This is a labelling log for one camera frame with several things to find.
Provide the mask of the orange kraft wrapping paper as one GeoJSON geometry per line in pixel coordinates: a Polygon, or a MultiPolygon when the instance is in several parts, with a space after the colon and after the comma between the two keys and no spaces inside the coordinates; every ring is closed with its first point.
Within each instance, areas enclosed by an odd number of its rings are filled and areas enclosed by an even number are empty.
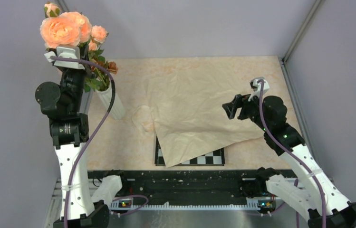
{"type": "Polygon", "coordinates": [[[167,167],[245,140],[262,130],[250,120],[230,120],[222,108],[251,92],[250,78],[213,66],[158,75],[146,96],[167,167]]]}

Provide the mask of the brown rose flower stem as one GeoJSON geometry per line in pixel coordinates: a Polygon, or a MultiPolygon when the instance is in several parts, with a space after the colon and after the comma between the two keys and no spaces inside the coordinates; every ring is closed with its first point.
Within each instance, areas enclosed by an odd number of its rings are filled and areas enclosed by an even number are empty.
{"type": "MultiPolygon", "coordinates": [[[[118,67],[115,62],[97,62],[95,60],[91,60],[93,63],[96,63],[103,68],[105,68],[111,74],[117,74],[118,67]]],[[[91,72],[93,78],[86,78],[84,91],[90,92],[91,90],[95,91],[105,91],[110,87],[110,79],[109,76],[100,70],[98,67],[91,66],[91,72]]]]}

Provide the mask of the orange rose flower stem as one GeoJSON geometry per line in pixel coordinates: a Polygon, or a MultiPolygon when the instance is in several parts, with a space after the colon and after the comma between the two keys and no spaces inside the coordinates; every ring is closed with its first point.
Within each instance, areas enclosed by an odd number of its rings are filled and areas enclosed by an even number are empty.
{"type": "Polygon", "coordinates": [[[104,52],[103,49],[100,49],[101,46],[106,41],[108,36],[108,31],[102,26],[93,26],[91,30],[91,40],[89,42],[89,58],[103,64],[106,62],[106,59],[102,56],[104,52]]]}

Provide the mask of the pink rose flower stem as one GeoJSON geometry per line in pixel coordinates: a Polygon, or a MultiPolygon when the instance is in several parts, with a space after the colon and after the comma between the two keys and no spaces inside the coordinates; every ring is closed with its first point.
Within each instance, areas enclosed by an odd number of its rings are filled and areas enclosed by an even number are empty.
{"type": "Polygon", "coordinates": [[[39,30],[45,48],[76,47],[91,39],[92,24],[85,15],[76,11],[62,13],[60,7],[51,2],[44,5],[44,13],[39,30]]]}

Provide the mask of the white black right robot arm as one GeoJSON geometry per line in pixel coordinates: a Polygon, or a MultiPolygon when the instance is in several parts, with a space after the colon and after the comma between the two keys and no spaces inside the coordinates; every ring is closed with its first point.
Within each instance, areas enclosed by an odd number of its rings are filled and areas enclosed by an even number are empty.
{"type": "Polygon", "coordinates": [[[356,202],[351,202],[323,172],[298,131],[287,123],[287,107],[277,96],[263,100],[251,95],[235,95],[222,104],[229,119],[240,109],[239,120],[250,120],[264,131],[266,144],[284,160],[304,186],[300,189],[273,168],[259,168],[255,190],[270,193],[292,207],[310,228],[355,228],[356,202]]]}

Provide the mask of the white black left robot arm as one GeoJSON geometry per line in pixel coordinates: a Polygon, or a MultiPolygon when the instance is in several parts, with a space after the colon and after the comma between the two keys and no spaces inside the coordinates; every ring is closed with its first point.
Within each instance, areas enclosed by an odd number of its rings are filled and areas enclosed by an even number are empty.
{"type": "Polygon", "coordinates": [[[49,119],[49,133],[60,167],[62,203],[55,228],[105,228],[110,220],[105,201],[91,198],[85,153],[115,102],[112,75],[104,68],[100,70],[107,74],[112,93],[108,109],[93,133],[89,133],[88,115],[80,112],[87,71],[68,69],[59,84],[44,82],[35,91],[41,112],[49,119]]]}

